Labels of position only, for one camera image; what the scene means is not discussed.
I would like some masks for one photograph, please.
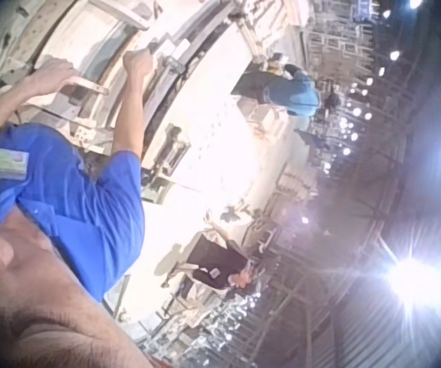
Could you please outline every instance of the id badge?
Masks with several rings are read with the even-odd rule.
[[[220,270],[218,268],[213,268],[210,271],[210,277],[211,278],[217,278],[218,276],[220,276]]]
[[[29,153],[0,148],[0,179],[25,180]]]

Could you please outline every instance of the blue shirt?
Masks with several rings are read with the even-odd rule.
[[[59,132],[34,123],[6,129],[0,148],[29,153],[26,180],[0,181],[0,223],[17,205],[101,301],[142,248],[139,158],[115,153],[93,181],[78,151]]]
[[[314,81],[303,73],[294,79],[275,78],[268,86],[269,99],[287,108],[288,114],[297,117],[312,117],[321,105],[321,98]]]

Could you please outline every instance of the worker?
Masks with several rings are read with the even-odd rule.
[[[149,367],[98,304],[143,244],[140,155],[149,51],[128,52],[112,156],[94,182],[77,150],[36,123],[4,126],[27,99],[57,92],[77,74],[59,59],[0,96],[0,366]]]
[[[292,79],[265,71],[245,73],[232,93],[255,99],[260,104],[286,107],[291,116],[314,116],[321,106],[315,82],[292,64],[285,65],[285,71]]]
[[[199,247],[204,255],[202,257],[190,255],[187,262],[176,263],[167,275],[163,288],[169,287],[169,280],[182,272],[193,280],[219,291],[238,288],[243,289],[243,294],[254,294],[258,287],[255,282],[257,271],[248,257],[243,254],[237,243],[229,238],[226,231],[214,223],[210,214],[206,216],[206,221],[225,241],[226,248],[201,234],[196,247]]]
[[[318,150],[331,150],[331,146],[326,142],[324,137],[319,137],[316,134],[306,132],[305,130],[294,129],[294,132],[298,134],[300,138],[304,141],[308,146],[313,146]]]

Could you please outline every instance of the metal bar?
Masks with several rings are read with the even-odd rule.
[[[305,368],[312,368],[312,313],[309,308],[305,308],[307,316],[307,350],[305,354]]]
[[[270,323],[271,323],[271,321],[269,320],[265,326],[265,330],[263,331],[263,333],[259,337],[258,343],[256,344],[256,347],[254,348],[254,351],[252,352],[251,357],[249,358],[249,362],[248,362],[249,366],[254,361],[254,359],[256,359],[256,357],[258,356],[259,349],[261,349],[261,345],[265,341],[266,334],[268,333]]]
[[[365,202],[363,199],[355,197],[354,200],[371,209],[373,211],[373,215],[376,215],[376,213],[378,213],[379,215],[387,216],[387,213],[382,212],[378,207]]]
[[[387,155],[386,153],[382,152],[381,150],[378,150],[378,151],[377,151],[377,154],[378,154],[378,155],[381,155],[384,159],[387,159],[388,161],[391,161],[392,163],[395,163],[395,164],[397,164],[397,165],[400,165],[400,164],[401,164],[400,161],[397,161],[396,159],[394,159],[393,157]]]
[[[125,275],[125,278],[123,280],[123,286],[121,287],[120,295],[118,296],[118,301],[116,302],[116,307],[114,308],[113,318],[115,320],[117,319],[118,314],[120,313],[121,303],[123,302],[123,296],[127,292],[128,283],[130,282],[130,278],[131,278],[131,275],[127,274],[127,275]]]
[[[369,219],[369,220],[385,220],[388,216],[384,215],[374,215],[370,213],[349,213],[349,216],[358,217],[360,219]]]
[[[301,280],[298,282],[298,284],[294,287],[293,290],[290,290],[288,287],[284,286],[283,284],[280,284],[280,283],[277,282],[277,281],[273,281],[273,282],[271,283],[271,286],[274,287],[274,288],[277,288],[277,289],[283,290],[285,293],[287,293],[287,294],[288,294],[288,297],[287,297],[286,300],[288,300],[288,301],[290,301],[292,298],[294,298],[294,299],[296,299],[296,300],[298,300],[298,301],[300,301],[300,302],[302,302],[302,303],[304,303],[304,304],[311,304],[311,301],[310,301],[310,300],[308,300],[306,297],[301,296],[301,295],[297,292],[297,289],[300,287],[300,285],[301,285],[301,283],[302,283],[303,280],[304,280],[304,279],[301,279]]]
[[[301,282],[302,282],[302,279],[297,283],[297,286],[295,287],[295,290],[297,290],[297,288],[300,286]],[[245,347],[248,347],[251,344],[251,342],[255,339],[255,337],[258,336],[258,334],[261,333],[262,331],[263,332],[262,332],[262,336],[260,337],[260,340],[264,339],[264,336],[267,334],[268,329],[269,329],[269,325],[271,324],[271,322],[285,309],[285,307],[288,305],[288,303],[291,301],[292,298],[293,298],[293,295],[288,294],[283,299],[283,301],[280,303],[278,308],[276,308],[276,310],[274,312],[270,313],[269,319],[267,319],[266,322],[264,322],[263,325],[260,328],[258,328],[256,330],[256,332],[253,333],[251,338],[249,338],[245,342]],[[252,355],[251,358],[252,359],[250,360],[250,362],[252,362],[252,360],[255,359],[255,356]]]
[[[390,250],[389,245],[387,245],[386,241],[383,240],[382,236],[379,236],[379,243],[380,243],[380,246],[389,255],[389,257],[393,260],[393,262],[396,264],[399,263],[399,260],[397,259],[396,255]]]
[[[439,85],[441,81],[441,74],[437,73],[436,76],[433,78],[433,81],[430,83],[430,87],[427,88],[427,90],[435,90],[436,87]],[[429,94],[426,94],[423,98],[420,99],[419,103],[415,103],[413,105],[413,110],[406,115],[405,118],[403,118],[403,121],[409,121],[412,123],[408,123],[405,125],[404,131],[402,130],[402,124],[399,126],[399,131],[396,133],[399,133],[401,136],[408,136],[410,135],[418,125],[418,122],[414,120],[418,114],[421,112],[421,110],[426,106],[426,101],[429,98]],[[382,142],[376,149],[372,149],[367,154],[367,158],[372,157],[372,155],[376,154],[378,150],[385,147],[387,144],[389,144],[394,139],[394,135],[391,135],[389,139]]]
[[[76,84],[77,86],[87,88],[88,90],[93,90],[94,92],[103,94],[104,96],[107,96],[110,93],[110,91],[106,87],[103,87],[82,77],[71,77],[68,82],[70,84]]]
[[[136,12],[121,5],[114,0],[89,0],[92,5],[105,11],[107,14],[115,17],[117,20],[132,25],[140,30],[147,30],[150,28],[150,23],[140,17]]]
[[[334,341],[334,368],[341,368],[343,358],[343,339],[341,336],[341,322],[335,318],[337,311],[331,313],[331,329],[333,330]]]
[[[110,316],[114,315],[113,308],[109,305],[109,303],[107,302],[106,299],[103,299],[102,305],[103,305],[104,309],[106,310],[106,312],[110,314]]]
[[[398,176],[401,171],[403,171],[403,163],[398,163],[390,171],[388,171],[386,173],[382,173],[382,174],[376,175],[373,178],[364,180],[363,182],[360,183],[359,187],[360,188],[366,188],[366,187],[372,186],[373,184],[376,184],[376,183],[378,183],[380,181],[390,180],[394,176]]]

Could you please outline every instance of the bright light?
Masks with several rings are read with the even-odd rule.
[[[441,301],[441,275],[434,268],[408,258],[388,275],[390,286],[406,307]]]
[[[392,61],[396,61],[400,55],[401,53],[399,51],[392,51],[389,56]]]
[[[423,0],[410,0],[410,7],[412,9],[416,9],[417,7],[419,7],[421,5],[422,2],[423,2]]]
[[[242,310],[242,309],[239,308],[239,307],[237,307],[236,309],[237,309],[237,311],[238,311],[240,314],[242,314],[244,317],[247,317],[248,314],[247,314],[244,310]]]
[[[348,120],[346,117],[342,117],[340,120],[340,128],[345,129],[348,127]]]

